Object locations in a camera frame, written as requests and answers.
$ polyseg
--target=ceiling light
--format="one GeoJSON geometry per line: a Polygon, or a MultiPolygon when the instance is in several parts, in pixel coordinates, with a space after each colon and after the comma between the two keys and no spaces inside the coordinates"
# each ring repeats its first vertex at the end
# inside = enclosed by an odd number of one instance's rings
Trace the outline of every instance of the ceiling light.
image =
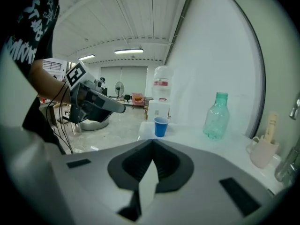
{"type": "Polygon", "coordinates": [[[89,56],[86,56],[86,57],[83,57],[83,58],[79,58],[79,60],[85,60],[85,59],[88,59],[88,58],[93,58],[95,55],[89,55],[89,56]]]}
{"type": "Polygon", "coordinates": [[[114,51],[115,54],[122,54],[122,53],[143,53],[144,50],[142,48],[135,48],[135,49],[124,49],[124,50],[116,50],[114,51]]]}

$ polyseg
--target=toothbrush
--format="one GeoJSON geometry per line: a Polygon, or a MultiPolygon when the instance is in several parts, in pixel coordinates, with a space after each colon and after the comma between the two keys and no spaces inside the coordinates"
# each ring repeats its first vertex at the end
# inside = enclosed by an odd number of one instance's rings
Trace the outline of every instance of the toothbrush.
{"type": "Polygon", "coordinates": [[[276,112],[270,112],[269,114],[269,119],[268,119],[268,126],[266,133],[264,135],[264,139],[266,142],[271,143],[274,133],[275,133],[275,128],[277,125],[277,120],[278,120],[278,114],[276,112]]]}

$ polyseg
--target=chair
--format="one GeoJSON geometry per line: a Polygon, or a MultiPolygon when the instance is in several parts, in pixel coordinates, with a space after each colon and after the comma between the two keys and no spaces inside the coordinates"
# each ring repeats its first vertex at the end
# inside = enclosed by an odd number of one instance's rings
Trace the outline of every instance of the chair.
{"type": "Polygon", "coordinates": [[[144,95],[142,93],[132,93],[132,109],[134,109],[135,106],[144,107],[144,105],[144,95]]]}

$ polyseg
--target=person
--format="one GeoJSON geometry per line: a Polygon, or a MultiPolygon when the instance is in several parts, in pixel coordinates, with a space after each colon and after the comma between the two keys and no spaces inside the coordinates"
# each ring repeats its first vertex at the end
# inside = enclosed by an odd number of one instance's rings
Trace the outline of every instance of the person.
{"type": "MultiPolygon", "coordinates": [[[[6,39],[2,43],[8,49],[23,75],[38,94],[47,99],[69,101],[69,88],[43,69],[43,59],[51,58],[53,30],[60,12],[59,0],[15,0],[4,9],[6,39]]],[[[23,127],[40,135],[45,142],[56,144],[65,154],[57,136],[39,110],[36,98],[25,117],[23,127]]]]}
{"type": "Polygon", "coordinates": [[[106,88],[106,87],[104,86],[104,84],[105,84],[105,78],[100,77],[100,82],[101,82],[101,87],[102,87],[103,89],[105,89],[105,88],[106,88]]]}

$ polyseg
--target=black t-shirt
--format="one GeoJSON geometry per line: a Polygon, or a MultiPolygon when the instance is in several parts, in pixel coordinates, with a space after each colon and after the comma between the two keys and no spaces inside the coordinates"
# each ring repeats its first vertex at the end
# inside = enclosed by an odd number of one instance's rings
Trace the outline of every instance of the black t-shirt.
{"type": "Polygon", "coordinates": [[[22,0],[12,15],[4,46],[27,77],[34,60],[52,57],[59,0],[22,0]]]}
{"type": "MultiPolygon", "coordinates": [[[[11,0],[14,6],[5,14],[7,32],[4,46],[24,76],[28,78],[34,60],[52,57],[53,30],[60,11],[59,0],[11,0]]],[[[40,102],[33,102],[23,127],[55,143],[64,153],[45,117],[40,102]]]]}

